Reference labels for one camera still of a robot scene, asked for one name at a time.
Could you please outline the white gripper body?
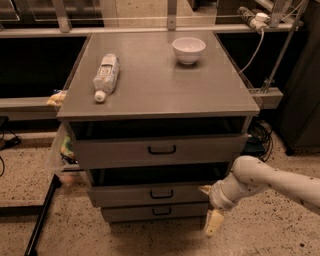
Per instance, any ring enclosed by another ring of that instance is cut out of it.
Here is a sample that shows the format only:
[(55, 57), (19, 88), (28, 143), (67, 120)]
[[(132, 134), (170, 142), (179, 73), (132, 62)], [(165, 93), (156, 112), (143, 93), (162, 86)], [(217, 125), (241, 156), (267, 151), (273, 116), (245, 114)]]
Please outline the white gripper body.
[(234, 198), (237, 192), (236, 182), (219, 180), (211, 186), (210, 203), (215, 209), (229, 211), (237, 205)]

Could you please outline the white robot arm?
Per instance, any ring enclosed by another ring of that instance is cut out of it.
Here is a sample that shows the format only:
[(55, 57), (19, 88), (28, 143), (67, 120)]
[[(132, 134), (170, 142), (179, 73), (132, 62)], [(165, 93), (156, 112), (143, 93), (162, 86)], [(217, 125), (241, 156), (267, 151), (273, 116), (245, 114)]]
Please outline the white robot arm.
[(223, 180), (202, 185), (213, 209), (207, 211), (204, 232), (212, 237), (224, 220), (224, 213), (246, 197), (267, 189), (282, 194), (313, 213), (320, 214), (320, 179), (273, 168), (252, 156), (240, 156)]

